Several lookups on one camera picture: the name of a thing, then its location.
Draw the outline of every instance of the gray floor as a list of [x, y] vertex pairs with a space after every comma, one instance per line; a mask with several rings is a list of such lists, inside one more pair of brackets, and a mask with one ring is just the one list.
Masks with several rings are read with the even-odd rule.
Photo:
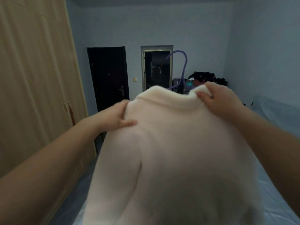
[[[95, 140], [97, 154], [102, 146], [101, 138]], [[80, 177], [72, 192], [58, 209], [50, 225], [81, 225], [88, 189], [94, 173], [96, 159], [91, 162], [85, 173]]]

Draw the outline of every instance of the wooden wardrobe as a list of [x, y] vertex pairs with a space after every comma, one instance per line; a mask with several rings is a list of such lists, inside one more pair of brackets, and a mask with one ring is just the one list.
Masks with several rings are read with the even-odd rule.
[[[87, 116], [65, 0], [0, 0], [0, 177]], [[94, 157], [91, 142], [41, 224]]]

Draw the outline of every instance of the ceiling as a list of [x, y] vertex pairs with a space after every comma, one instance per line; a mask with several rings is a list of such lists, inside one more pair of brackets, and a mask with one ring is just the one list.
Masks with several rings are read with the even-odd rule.
[[79, 7], [114, 7], [124, 5], [182, 4], [234, 0], [72, 0]]

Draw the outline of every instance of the bed sheet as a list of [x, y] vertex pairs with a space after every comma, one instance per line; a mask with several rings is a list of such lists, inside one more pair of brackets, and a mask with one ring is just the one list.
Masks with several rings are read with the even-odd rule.
[[[300, 138], [300, 108], [256, 96], [251, 109], [279, 128]], [[276, 190], [262, 165], [258, 161], [257, 164], [258, 181], [265, 210], [265, 225], [300, 224], [300, 219]]]

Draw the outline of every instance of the hand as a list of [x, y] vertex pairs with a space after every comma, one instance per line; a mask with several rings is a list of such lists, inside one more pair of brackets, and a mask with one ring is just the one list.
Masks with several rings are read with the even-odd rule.
[[212, 82], [206, 82], [204, 85], [211, 92], [212, 97], [200, 91], [196, 92], [196, 95], [216, 116], [227, 121], [232, 121], [237, 115], [247, 109], [238, 96], [228, 87]]
[[129, 127], [137, 124], [137, 121], [135, 120], [122, 119], [124, 110], [129, 102], [129, 100], [123, 100], [122, 102], [118, 102], [115, 105], [92, 116], [94, 121], [99, 123], [99, 127], [102, 132], [114, 131], [119, 128]]

